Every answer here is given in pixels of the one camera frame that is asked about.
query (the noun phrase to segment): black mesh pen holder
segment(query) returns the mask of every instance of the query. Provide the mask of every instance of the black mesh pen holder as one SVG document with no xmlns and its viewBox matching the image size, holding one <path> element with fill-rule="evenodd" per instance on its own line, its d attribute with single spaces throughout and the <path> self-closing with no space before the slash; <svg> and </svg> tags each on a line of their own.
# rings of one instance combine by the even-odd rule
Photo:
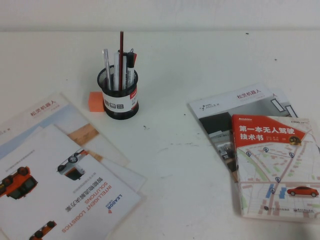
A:
<svg viewBox="0 0 320 240">
<path fill-rule="evenodd" d="M 110 66 L 111 82 L 113 83 L 115 68 Z M 134 83 L 125 90 L 116 91 L 107 88 L 107 73 L 104 68 L 97 77 L 103 94 L 103 108 L 111 118 L 125 120 L 133 117 L 139 110 L 137 82 L 138 74 L 134 71 Z"/>
</svg>

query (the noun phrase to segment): orange vehicle illustration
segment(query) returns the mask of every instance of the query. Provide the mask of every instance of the orange vehicle illustration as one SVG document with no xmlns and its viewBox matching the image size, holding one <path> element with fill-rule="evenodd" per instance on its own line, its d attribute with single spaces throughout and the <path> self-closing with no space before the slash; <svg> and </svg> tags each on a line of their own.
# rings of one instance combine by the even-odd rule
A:
<svg viewBox="0 0 320 240">
<path fill-rule="evenodd" d="M 85 174 L 85 170 L 83 170 L 79 165 L 79 161 L 83 159 L 88 153 L 80 148 L 70 157 L 68 157 L 63 163 L 61 163 L 57 171 L 61 175 L 65 175 L 72 180 L 78 180 Z"/>
<path fill-rule="evenodd" d="M 290 194 L 291 196 L 295 196 L 295 195 L 311 195 L 312 197 L 316 197 L 319 195 L 318 191 L 316 189 L 307 187 L 307 186 L 298 186 L 296 188 L 293 189 L 288 189 L 286 191 L 288 194 Z"/>
<path fill-rule="evenodd" d="M 14 174 L 10 174 L 0 184 L 0 198 L 3 195 L 15 200 L 25 197 L 38 184 L 30 174 L 29 167 L 19 167 Z"/>
<path fill-rule="evenodd" d="M 46 225 L 36 231 L 29 240 L 42 240 L 42 238 L 56 226 L 55 221 L 48 221 Z"/>
</svg>

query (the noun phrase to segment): white table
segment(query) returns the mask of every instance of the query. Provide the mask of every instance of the white table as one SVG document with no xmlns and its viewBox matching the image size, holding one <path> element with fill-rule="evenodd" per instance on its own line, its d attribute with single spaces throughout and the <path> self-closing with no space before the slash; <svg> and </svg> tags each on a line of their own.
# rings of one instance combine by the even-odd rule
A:
<svg viewBox="0 0 320 240">
<path fill-rule="evenodd" d="M 1 32 L 0 122 L 62 91 L 147 177 L 144 201 L 109 239 L 316 240 L 318 225 L 241 217 L 227 167 L 187 103 L 264 82 L 320 126 L 319 42 L 320 31 L 125 32 L 140 109 L 119 121 L 87 105 L 118 32 Z"/>
</svg>

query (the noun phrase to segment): red pencil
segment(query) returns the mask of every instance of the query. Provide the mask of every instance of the red pencil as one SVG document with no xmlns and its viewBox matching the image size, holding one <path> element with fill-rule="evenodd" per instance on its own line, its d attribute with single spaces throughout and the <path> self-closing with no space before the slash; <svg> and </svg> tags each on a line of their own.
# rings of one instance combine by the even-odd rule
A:
<svg viewBox="0 0 320 240">
<path fill-rule="evenodd" d="M 120 56 L 119 56 L 119 91 L 122 90 L 122 73 L 124 64 L 124 32 L 120 32 Z"/>
</svg>

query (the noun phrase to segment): eraser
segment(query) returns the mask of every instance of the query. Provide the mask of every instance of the eraser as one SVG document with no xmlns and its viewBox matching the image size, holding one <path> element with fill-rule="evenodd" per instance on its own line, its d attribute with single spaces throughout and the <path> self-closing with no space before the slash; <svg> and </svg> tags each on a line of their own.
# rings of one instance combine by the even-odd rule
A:
<svg viewBox="0 0 320 240">
<path fill-rule="evenodd" d="M 104 97 L 101 91 L 92 91 L 89 95 L 88 106 L 90 112 L 102 113 L 104 109 Z"/>
</svg>

